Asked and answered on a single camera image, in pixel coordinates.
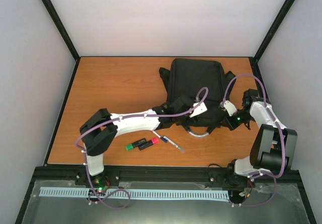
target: white wall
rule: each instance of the white wall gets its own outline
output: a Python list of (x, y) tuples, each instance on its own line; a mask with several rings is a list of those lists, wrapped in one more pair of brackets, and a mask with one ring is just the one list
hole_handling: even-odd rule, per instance
[(322, 0), (296, 0), (259, 62), (279, 119), (298, 133), (299, 169), (322, 223)]
[(82, 56), (254, 56), (285, 0), (52, 1)]
[(42, 165), (74, 60), (40, 0), (0, 0), (0, 217)]

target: gray floor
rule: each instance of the gray floor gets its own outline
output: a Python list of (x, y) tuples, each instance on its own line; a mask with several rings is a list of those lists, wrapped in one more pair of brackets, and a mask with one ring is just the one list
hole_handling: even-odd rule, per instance
[[(88, 205), (86, 199), (38, 197), (40, 186), (67, 186), (67, 181), (38, 182), (23, 223), (309, 223), (299, 192), (294, 185), (278, 186), (277, 195), (261, 207), (234, 207), (219, 201), (133, 200), (121, 211), (101, 204)], [(131, 183), (131, 189), (198, 189), (195, 184)], [(272, 186), (257, 185), (245, 204), (260, 203), (270, 197)], [(125, 200), (109, 200), (122, 206)]]

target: wooden table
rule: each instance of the wooden table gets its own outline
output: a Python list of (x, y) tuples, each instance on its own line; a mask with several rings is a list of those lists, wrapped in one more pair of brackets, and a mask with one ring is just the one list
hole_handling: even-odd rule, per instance
[[(135, 113), (165, 102), (166, 91), (159, 77), (159, 67), (170, 69), (175, 57), (82, 57), (48, 159), (49, 164), (81, 164), (83, 155), (74, 143), (79, 128), (97, 110), (107, 108), (111, 113)], [(248, 58), (198, 57), (219, 61), (225, 72), (235, 75), (252, 74)], [(252, 78), (241, 78), (230, 95), (236, 107), (242, 104), (243, 93), (256, 89)], [(204, 132), (205, 128), (193, 128)], [(217, 128), (205, 138), (190, 136), (181, 126), (159, 130), (159, 134), (182, 146), (182, 153), (169, 143), (159, 142), (143, 151), (126, 151), (125, 146), (145, 137), (150, 131), (139, 131), (115, 138), (104, 153), (106, 165), (190, 166), (202, 167), (209, 163), (226, 166), (233, 159), (249, 155), (258, 128), (251, 122), (251, 130), (240, 126), (234, 131)]]

